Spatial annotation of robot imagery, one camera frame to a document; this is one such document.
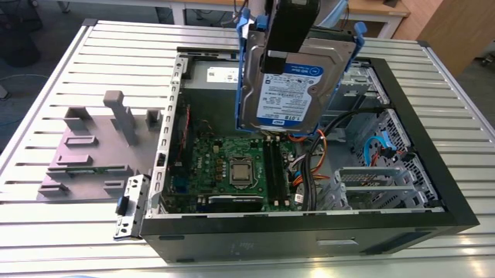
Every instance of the ram slot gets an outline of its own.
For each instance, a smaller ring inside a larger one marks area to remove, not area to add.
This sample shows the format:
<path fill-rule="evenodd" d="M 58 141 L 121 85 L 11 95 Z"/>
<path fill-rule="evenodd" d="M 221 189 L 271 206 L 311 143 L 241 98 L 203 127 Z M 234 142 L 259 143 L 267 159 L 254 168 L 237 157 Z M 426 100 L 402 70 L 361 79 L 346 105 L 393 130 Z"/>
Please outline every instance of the ram slot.
<path fill-rule="evenodd" d="M 266 187 L 269 190 L 269 203 L 274 204 L 278 199 L 277 186 L 274 181 L 274 168 L 271 159 L 271 142 L 263 141 L 263 161 L 266 174 Z"/>
<path fill-rule="evenodd" d="M 277 192 L 277 200 L 279 204 L 285 204 L 287 200 L 287 188 L 286 188 L 286 179 L 285 179 L 285 160 L 281 153 L 279 141 L 273 141 L 271 143 L 271 162 L 274 164 L 274 184 Z"/>

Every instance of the sticker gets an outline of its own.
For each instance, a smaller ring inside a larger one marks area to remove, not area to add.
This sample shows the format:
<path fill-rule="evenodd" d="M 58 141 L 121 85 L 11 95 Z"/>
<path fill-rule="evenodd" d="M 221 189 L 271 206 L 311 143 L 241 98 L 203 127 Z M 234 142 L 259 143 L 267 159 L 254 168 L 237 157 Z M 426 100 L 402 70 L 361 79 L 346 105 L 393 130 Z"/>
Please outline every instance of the sticker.
<path fill-rule="evenodd" d="M 295 196 L 294 196 L 294 201 L 297 202 L 297 203 L 303 203 L 303 200 L 305 200 L 305 196 L 302 195 L 302 194 L 297 194 Z"/>
<path fill-rule="evenodd" d="M 210 67 L 207 70 L 207 82 L 238 83 L 239 68 Z"/>
<path fill-rule="evenodd" d="M 311 104 L 309 89 L 318 84 L 323 68 L 286 64 L 285 73 L 266 74 L 257 117 L 270 125 L 297 125 Z"/>

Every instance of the hard drive label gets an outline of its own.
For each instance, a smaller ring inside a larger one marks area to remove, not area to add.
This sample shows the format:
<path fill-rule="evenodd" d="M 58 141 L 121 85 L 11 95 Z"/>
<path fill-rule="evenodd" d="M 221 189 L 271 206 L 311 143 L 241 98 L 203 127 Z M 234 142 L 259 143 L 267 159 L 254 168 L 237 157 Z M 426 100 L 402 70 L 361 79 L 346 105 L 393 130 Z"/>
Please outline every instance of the hard drive label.
<path fill-rule="evenodd" d="M 294 126 L 303 121 L 311 104 L 309 89 L 322 75 L 322 67 L 290 63 L 282 75 L 265 75 L 257 112 L 265 124 Z"/>

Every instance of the table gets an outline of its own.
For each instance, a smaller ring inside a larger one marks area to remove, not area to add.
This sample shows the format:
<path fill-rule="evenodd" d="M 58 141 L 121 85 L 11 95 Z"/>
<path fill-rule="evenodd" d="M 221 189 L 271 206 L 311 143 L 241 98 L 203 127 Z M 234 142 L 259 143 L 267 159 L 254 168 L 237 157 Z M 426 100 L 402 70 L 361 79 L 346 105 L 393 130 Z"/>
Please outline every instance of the table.
<path fill-rule="evenodd" d="M 234 10 L 233 1 L 234 0 L 72 0 L 71 2 L 171 8 L 175 24 L 186 25 L 186 9 L 221 10 L 231 12 Z M 62 1 L 58 2 L 60 9 L 67 11 L 67 5 L 64 5 Z M 389 7 L 382 3 L 382 0 L 350 0 L 349 19 L 357 21 L 382 22 L 385 26 L 382 27 L 378 37 L 390 39 L 394 36 L 402 19 L 409 17 L 410 10 L 402 2 L 398 2 L 395 8 Z"/>
<path fill-rule="evenodd" d="M 167 265 L 145 241 L 113 241 L 115 203 L 35 202 L 68 106 L 110 115 L 103 94 L 122 90 L 134 115 L 163 109 L 177 47 L 237 44 L 222 28 L 114 21 L 80 28 L 0 156 L 0 276 L 495 276 L 495 132 L 435 53 L 414 41 L 369 39 L 361 56 L 387 60 L 481 226 L 391 255 Z"/>

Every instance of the desk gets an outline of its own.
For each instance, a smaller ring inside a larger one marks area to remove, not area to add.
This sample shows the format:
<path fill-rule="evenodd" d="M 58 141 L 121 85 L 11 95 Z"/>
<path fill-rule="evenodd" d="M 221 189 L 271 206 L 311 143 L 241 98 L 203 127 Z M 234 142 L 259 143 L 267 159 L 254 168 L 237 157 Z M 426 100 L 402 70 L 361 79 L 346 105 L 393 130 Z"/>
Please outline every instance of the desk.
<path fill-rule="evenodd" d="M 72 2 L 171 8 L 174 22 L 178 25 L 186 25 L 186 9 L 221 10 L 229 12 L 234 10 L 234 0 L 72 0 Z M 395 8 L 391 8 L 383 5 L 382 0 L 350 0 L 349 11 L 350 20 L 377 21 L 385 24 L 378 35 L 379 38 L 385 39 L 393 38 L 402 19 L 410 15 L 410 10 L 402 2 L 397 4 Z"/>
<path fill-rule="evenodd" d="M 215 30 L 218 37 L 207 36 Z M 39 182 L 70 106 L 110 115 L 122 90 L 134 115 L 169 105 L 177 47 L 238 49 L 234 30 L 99 21 L 83 26 L 0 156 L 0 272 L 92 277 L 494 277 L 494 130 L 435 53 L 414 41 L 369 39 L 361 55 L 385 58 L 481 225 L 391 255 L 167 265 L 145 241 L 114 242 L 115 203 L 36 203 Z"/>

